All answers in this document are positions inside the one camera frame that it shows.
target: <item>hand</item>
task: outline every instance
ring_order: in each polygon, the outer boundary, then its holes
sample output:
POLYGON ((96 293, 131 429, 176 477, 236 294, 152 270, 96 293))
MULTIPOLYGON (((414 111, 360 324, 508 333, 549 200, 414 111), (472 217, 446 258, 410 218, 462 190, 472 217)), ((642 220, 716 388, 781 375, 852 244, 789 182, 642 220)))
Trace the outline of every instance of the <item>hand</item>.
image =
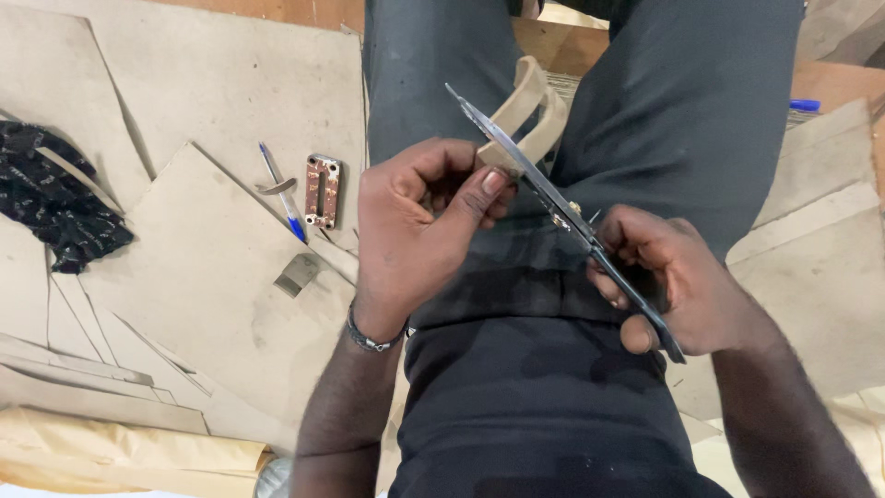
POLYGON ((455 276, 476 229, 507 214, 516 185, 496 167, 474 172, 475 157, 470 142, 430 139, 362 174, 354 320, 368 338, 394 338, 455 276))
MULTIPOLYGON (((628 266, 648 269, 666 288, 670 308, 663 317, 685 354, 765 343, 758 334, 772 328, 759 325, 771 319, 716 260, 691 223, 615 206, 598 235, 608 253, 616 253, 628 266)), ((629 308, 627 295, 592 259, 587 277, 613 306, 629 308)), ((642 315, 621 325, 620 339, 631 353, 658 348, 658 334, 642 315)))

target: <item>scissor handle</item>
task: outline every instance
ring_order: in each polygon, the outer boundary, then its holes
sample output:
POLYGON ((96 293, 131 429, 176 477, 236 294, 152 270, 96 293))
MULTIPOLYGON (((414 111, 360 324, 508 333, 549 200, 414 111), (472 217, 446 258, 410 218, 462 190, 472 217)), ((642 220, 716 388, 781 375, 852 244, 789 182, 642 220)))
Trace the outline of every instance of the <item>scissor handle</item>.
POLYGON ((670 360, 674 363, 685 363, 685 355, 682 354, 682 348, 679 347, 679 343, 673 338, 673 334, 667 328, 664 318, 615 268, 612 261, 605 254, 605 249, 599 244, 593 244, 590 248, 590 257, 603 267, 605 273, 614 280, 614 283, 633 301, 633 304, 639 307, 643 315, 649 319, 651 326, 658 333, 658 340, 666 351, 666 355, 670 357, 670 360))

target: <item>ballpoint pen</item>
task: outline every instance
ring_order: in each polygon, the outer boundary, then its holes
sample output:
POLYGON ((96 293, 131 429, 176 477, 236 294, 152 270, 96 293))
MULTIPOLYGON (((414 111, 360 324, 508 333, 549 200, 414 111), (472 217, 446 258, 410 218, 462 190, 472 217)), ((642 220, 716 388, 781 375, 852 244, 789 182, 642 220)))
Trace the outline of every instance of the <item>ballpoint pen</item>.
MULTIPOLYGON (((261 157, 265 160, 267 171, 271 172, 273 182, 279 183, 280 180, 277 180, 276 173, 274 173, 273 167, 271 166, 271 161, 267 157, 267 149, 265 148, 264 143, 258 142, 258 147, 261 149, 261 157)), ((298 221, 299 217, 297 215, 297 210, 289 205, 289 201, 286 200, 286 192, 280 192, 280 200, 282 200, 283 207, 286 208, 286 216, 289 218, 289 226, 292 227, 292 231, 295 232, 295 237, 298 237, 298 240, 304 242, 304 230, 301 229, 301 222, 298 221)))

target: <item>scissors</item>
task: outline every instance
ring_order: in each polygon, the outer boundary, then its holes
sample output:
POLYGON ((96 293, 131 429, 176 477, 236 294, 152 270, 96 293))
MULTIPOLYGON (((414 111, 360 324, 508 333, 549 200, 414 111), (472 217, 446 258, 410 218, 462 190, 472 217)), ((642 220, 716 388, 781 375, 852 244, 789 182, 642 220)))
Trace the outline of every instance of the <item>scissors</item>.
POLYGON ((566 199, 562 197, 562 194, 559 193, 559 190, 550 183, 550 180, 548 180, 547 177, 544 176, 534 164, 532 164, 528 157, 526 157, 526 154, 519 149, 513 140, 504 133, 494 121, 486 117, 486 115, 481 113, 479 109, 455 93, 455 90, 452 89, 448 83, 446 83, 445 87, 461 104, 461 110, 464 111, 464 114, 466 114, 468 118, 470 118, 470 121, 473 121, 473 124, 479 127, 489 140, 501 145, 501 147, 513 157, 517 164, 519 164, 524 173, 522 181, 538 196, 541 203, 544 204, 544 207, 550 212, 553 224, 572 234, 581 248, 603 267, 605 273, 614 280, 615 284, 617 284, 618 287, 630 298, 633 304, 642 311, 643 315, 648 318, 651 325, 655 328, 655 332, 658 333, 660 345, 664 348, 667 356, 670 357, 670 360, 675 363, 685 363, 685 356, 682 354, 682 349, 679 347, 676 339, 673 338, 670 329, 667 328, 664 318, 662 318, 660 313, 658 313, 649 301, 647 301, 642 294, 640 294, 636 288, 634 288, 634 286, 621 275, 620 271, 615 268, 612 261, 609 260, 608 256, 605 254, 605 249, 603 248, 602 243, 596 238, 596 231, 593 230, 583 218, 581 218, 581 208, 574 202, 567 202, 566 199))

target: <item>black leather bracelet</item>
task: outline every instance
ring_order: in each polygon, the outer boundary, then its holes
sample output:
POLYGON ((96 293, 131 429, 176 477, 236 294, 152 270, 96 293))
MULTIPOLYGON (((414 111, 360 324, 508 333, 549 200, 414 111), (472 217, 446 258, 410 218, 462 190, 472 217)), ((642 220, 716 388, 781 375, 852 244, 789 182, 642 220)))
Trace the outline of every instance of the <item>black leather bracelet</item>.
POLYGON ((360 332, 357 328, 357 325, 353 322, 353 305, 350 305, 350 309, 347 312, 347 323, 344 325, 347 327, 347 333, 350 335, 350 338, 353 339, 353 342, 357 343, 357 346, 362 347, 366 351, 374 351, 375 353, 383 353, 390 349, 391 346, 399 342, 399 339, 403 338, 406 331, 409 330, 409 319, 405 319, 405 323, 403 324, 403 329, 399 331, 396 337, 393 338, 390 342, 385 342, 384 344, 378 344, 377 342, 371 340, 370 338, 363 335, 363 332, 360 332))

